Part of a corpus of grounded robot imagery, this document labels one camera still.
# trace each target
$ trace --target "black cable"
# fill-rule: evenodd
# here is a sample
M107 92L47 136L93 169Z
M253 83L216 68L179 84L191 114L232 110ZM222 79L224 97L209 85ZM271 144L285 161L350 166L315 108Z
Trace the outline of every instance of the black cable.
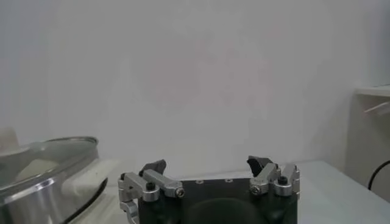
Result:
M368 189L370 191L371 191L371 188L372 188L372 183L374 182L374 179L377 176L377 174L379 173L379 171L381 171L385 166L387 166L389 164L390 164L390 160L386 161L382 165L378 166L378 168L373 172L373 174L371 175L371 178L370 178L370 182L368 183Z
M106 185L108 182L108 178L106 178L101 184L99 189L96 191L96 193L91 197L89 201L87 201L79 210L77 210L73 215L69 216L63 224L68 224L69 222L73 221L77 216L79 216L82 212L84 212L92 203L98 199L98 197L103 193Z

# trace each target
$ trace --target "stainless steel bowl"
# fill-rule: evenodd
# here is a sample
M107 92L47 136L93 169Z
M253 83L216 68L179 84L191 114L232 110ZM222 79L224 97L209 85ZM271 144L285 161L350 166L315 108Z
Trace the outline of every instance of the stainless steel bowl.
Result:
M97 144L93 137L60 138L31 143L23 146L27 149L21 153L1 156L0 223L55 224L71 217L98 186L84 195L72 196L64 194L62 185L98 159ZM38 173L26 174L35 161L48 161L50 168L39 170L38 166Z

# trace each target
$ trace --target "black screw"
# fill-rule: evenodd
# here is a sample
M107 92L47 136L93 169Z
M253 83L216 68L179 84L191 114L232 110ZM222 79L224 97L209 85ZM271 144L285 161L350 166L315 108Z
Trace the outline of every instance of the black screw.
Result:
M156 184L153 182L146 183L146 190L147 191L154 191L156 189Z
M278 178L278 184L280 184L280 185L287 185L287 183L288 183L287 177L285 177L285 176L280 176L280 177Z

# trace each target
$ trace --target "metal bracket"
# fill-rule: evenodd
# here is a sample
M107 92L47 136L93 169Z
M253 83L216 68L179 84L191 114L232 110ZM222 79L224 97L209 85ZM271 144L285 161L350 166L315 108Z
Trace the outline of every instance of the metal bracket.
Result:
M169 179L154 170L145 170L143 172L143 178L148 182L157 184L163 189L167 197L182 198L185 195L182 182Z
M118 180L120 201L129 201L141 198L144 201L157 201L160 197L160 188L148 183L137 174L125 173Z
M138 206L134 201L130 202L121 202L119 204L120 208L126 212L127 220L130 224L139 224L140 218L138 216Z
M274 181L275 194L287 197L296 193L300 194L300 172L296 165L288 164L280 177Z
M268 193L269 185L280 175L280 169L274 163L268 163L257 177L249 180L250 192L254 195Z

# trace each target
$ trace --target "white shelf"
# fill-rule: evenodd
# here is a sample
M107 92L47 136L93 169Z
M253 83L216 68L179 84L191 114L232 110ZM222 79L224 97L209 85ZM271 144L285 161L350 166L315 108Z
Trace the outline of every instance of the white shelf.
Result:
M368 88L357 88L356 93L360 94L360 95L390 97L390 85L378 86L378 87L368 87Z

